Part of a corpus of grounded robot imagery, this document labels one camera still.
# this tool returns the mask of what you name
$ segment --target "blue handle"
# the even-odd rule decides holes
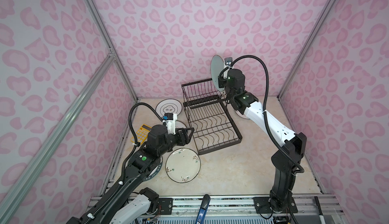
[[[204,195],[203,201],[201,202],[200,210],[198,211],[196,224],[202,224],[205,218],[205,214],[207,213],[209,202],[211,201],[211,197],[209,195]]]

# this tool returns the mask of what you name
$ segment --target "white plate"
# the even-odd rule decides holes
[[[180,129],[180,128],[186,129],[186,125],[183,122],[176,120],[175,121],[175,128],[176,129]]]
[[[160,117],[165,116],[165,113],[180,114],[182,111],[182,105],[176,99],[166,99],[158,103],[155,108]]]
[[[248,117],[246,117],[246,115],[241,114],[239,111],[235,111],[235,113],[236,113],[236,115],[240,116],[243,119],[249,119]]]
[[[166,161],[166,172],[171,180],[187,183],[200,171],[200,158],[191,149],[181,148],[173,151]]]
[[[224,87],[219,88],[219,79],[218,79],[219,74],[223,69],[224,69],[224,62],[221,56],[219,55],[213,56],[211,60],[211,76],[216,89],[220,91],[224,91]]]

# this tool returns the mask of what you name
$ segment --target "yellow calculator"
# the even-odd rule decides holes
[[[147,134],[150,132],[151,130],[151,127],[144,124],[142,125],[138,131],[137,131],[137,138],[138,138],[138,142],[140,142],[140,144],[143,144],[143,142],[147,139]],[[135,141],[134,141],[134,137],[131,137],[131,142],[133,145],[135,145]]]

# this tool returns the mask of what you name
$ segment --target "plate with floral pattern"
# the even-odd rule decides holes
[[[181,148],[173,151],[166,161],[166,173],[177,183],[187,183],[200,171],[200,158],[191,149]]]

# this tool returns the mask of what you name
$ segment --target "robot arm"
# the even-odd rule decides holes
[[[166,120],[172,118],[172,114],[165,114]],[[173,150],[176,145],[184,146],[190,142],[193,128],[172,129],[166,125],[154,125],[147,135],[147,141],[140,149],[134,152],[128,160],[124,176],[122,176],[106,192],[97,204],[84,213],[81,218],[72,217],[67,224],[108,224],[115,221],[130,220],[131,222],[143,213],[153,213],[158,205],[158,194],[149,188],[139,192],[139,195],[120,210],[129,195],[139,186],[160,163],[160,157]]]
[[[227,103],[231,104],[234,110],[254,121],[268,135],[269,129],[274,138],[272,141],[279,145],[277,146],[279,150],[271,157],[276,171],[269,203],[274,212],[281,212],[286,209],[289,202],[289,192],[293,189],[297,170],[297,165],[285,155],[299,164],[304,156],[307,138],[303,133],[296,134],[293,130],[288,129],[267,110],[267,121],[265,120],[262,104],[253,94],[245,90],[245,76],[242,71],[228,70],[225,80],[220,80],[219,76],[219,86],[221,82],[224,83]]]
[[[265,120],[263,118],[262,103],[257,101],[251,103],[250,107],[247,107],[245,109],[244,114],[249,119],[254,121],[267,134]],[[285,144],[285,140],[289,141],[294,138],[295,132],[291,129],[288,129],[284,124],[278,121],[278,119],[276,119],[270,112],[267,112],[267,118],[271,134],[278,142],[278,144],[280,144],[280,146],[283,146]]]

